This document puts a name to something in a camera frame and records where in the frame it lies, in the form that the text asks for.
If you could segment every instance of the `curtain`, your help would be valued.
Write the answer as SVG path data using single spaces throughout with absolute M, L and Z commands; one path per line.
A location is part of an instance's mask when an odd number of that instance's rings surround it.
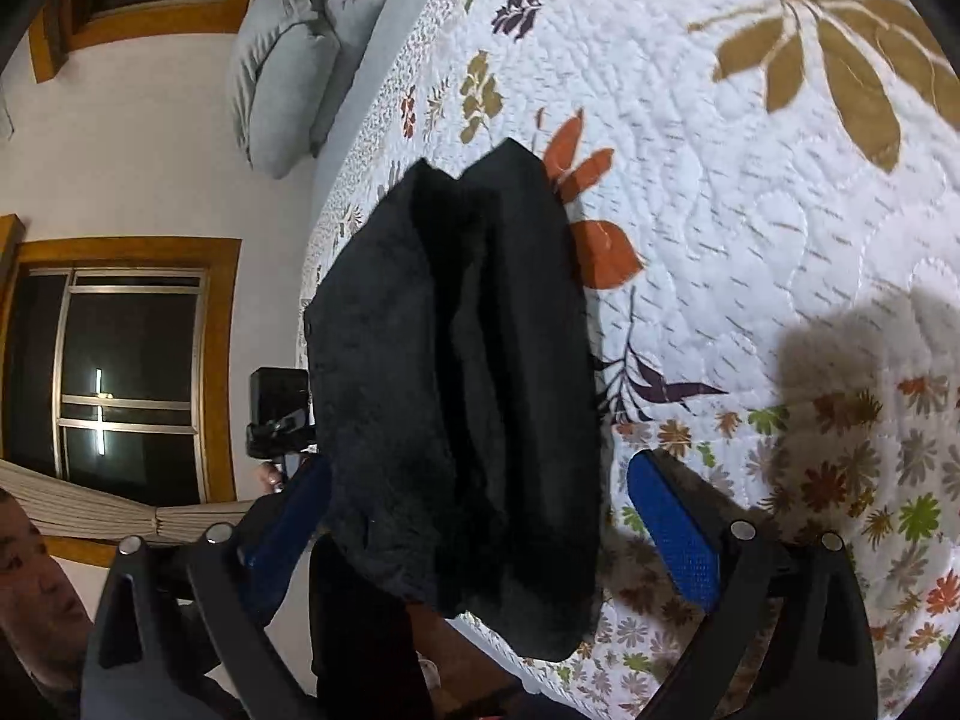
M 151 543 L 195 541 L 217 522 L 236 524 L 253 501 L 152 507 L 72 485 L 0 460 L 0 488 L 19 501 L 45 536 L 118 541 L 142 536 Z

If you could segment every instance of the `bedspread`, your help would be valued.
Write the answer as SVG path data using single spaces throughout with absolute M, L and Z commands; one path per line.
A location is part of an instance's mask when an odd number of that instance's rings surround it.
M 620 720 L 690 641 L 700 615 L 625 488 L 630 456 L 662 446 L 762 527 L 841 533 L 880 715 L 916 693 L 960 622 L 959 125 L 906 0 L 429 0 L 320 213 L 302 298 L 416 159 L 459 175 L 508 136 L 544 159 L 605 420 L 603 604 L 561 664 L 467 615 L 518 672 Z

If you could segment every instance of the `metal bolt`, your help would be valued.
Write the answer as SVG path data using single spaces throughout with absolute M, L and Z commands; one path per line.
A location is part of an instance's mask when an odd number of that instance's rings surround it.
M 827 547 L 830 552 L 839 552 L 843 549 L 843 539 L 833 531 L 827 531 L 827 533 L 820 536 L 820 543 L 824 547 Z
M 745 519 L 737 519 L 730 524 L 730 532 L 740 541 L 751 541 L 757 535 L 757 528 Z
M 225 541 L 230 541 L 231 536 L 233 536 L 233 526 L 229 522 L 218 522 L 216 525 L 211 525 L 206 531 L 206 540 L 211 544 L 222 544 Z
M 143 546 L 143 539 L 140 536 L 127 536 L 120 542 L 121 555 L 133 555 Z

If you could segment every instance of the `wooden door frame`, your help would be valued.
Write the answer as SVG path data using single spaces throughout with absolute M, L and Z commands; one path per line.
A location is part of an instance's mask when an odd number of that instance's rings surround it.
M 171 34 L 237 32 L 250 0 L 146 2 L 74 23 L 70 0 L 51 0 L 30 25 L 37 83 L 52 79 L 67 55 L 116 40 Z

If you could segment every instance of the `gray pillow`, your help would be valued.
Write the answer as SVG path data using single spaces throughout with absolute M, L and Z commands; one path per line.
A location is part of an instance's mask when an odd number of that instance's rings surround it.
M 258 170 L 285 175 L 309 151 L 338 50 L 321 0 L 253 1 L 233 44 L 227 98 L 237 146 Z
M 353 76 L 360 66 L 373 27 L 386 1 L 323 0 L 323 10 L 340 42 L 340 52 L 333 65 L 333 74 L 326 84 L 320 110 L 317 111 L 316 120 L 310 130 L 310 143 L 315 155 L 323 146 L 333 119 L 350 90 L 350 84 L 353 84 Z
M 339 43 L 322 17 L 291 26 L 263 63 L 251 107 L 253 170 L 282 178 L 310 151 L 310 127 L 333 71 Z

